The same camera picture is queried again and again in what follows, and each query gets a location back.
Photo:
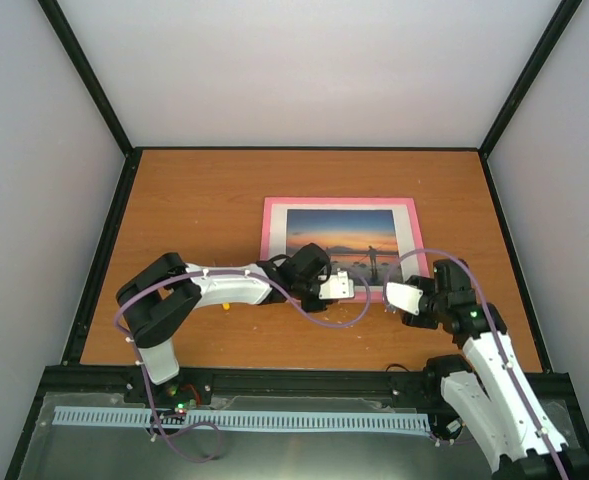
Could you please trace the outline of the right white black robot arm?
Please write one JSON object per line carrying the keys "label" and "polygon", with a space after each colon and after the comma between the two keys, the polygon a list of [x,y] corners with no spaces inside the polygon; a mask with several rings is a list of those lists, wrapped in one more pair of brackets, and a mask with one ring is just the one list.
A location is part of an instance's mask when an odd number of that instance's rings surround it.
{"label": "right white black robot arm", "polygon": [[589,453],[570,446],[540,404],[506,324],[467,264],[447,253],[430,277],[384,286],[387,304],[417,328],[442,328],[457,355],[424,368],[433,390],[469,429],[495,479],[588,479]]}

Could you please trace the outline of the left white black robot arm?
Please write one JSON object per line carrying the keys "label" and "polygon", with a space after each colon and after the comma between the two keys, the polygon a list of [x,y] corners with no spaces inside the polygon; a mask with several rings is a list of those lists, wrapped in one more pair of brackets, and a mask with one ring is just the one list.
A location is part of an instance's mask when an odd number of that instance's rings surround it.
{"label": "left white black robot arm", "polygon": [[146,388],[160,402],[182,390],[173,335],[194,310],[225,303],[267,305],[293,299],[306,313],[329,304],[321,286],[332,274],[330,257],[318,245],[291,256],[276,255],[242,267],[201,267],[176,252],[156,259],[116,293],[118,306],[145,367]]}

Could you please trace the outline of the pink wooden picture frame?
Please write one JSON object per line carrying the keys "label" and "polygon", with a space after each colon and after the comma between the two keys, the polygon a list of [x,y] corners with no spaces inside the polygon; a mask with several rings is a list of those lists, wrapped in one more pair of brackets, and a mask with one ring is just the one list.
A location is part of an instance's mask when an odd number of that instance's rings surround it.
{"label": "pink wooden picture frame", "polygon": [[[413,246],[404,250],[401,255],[423,247],[422,234],[415,202],[411,198],[330,198],[330,197],[268,197],[264,202],[261,257],[265,260],[279,254],[293,255],[286,252],[285,227],[287,211],[290,209],[347,209],[347,210],[382,210],[391,209],[397,222],[406,222],[411,231]],[[412,275],[426,276],[429,267],[426,255],[415,254],[402,263],[397,257],[390,265],[388,274],[383,277],[393,282],[409,279]],[[372,300],[382,300],[382,285],[370,286]]]}

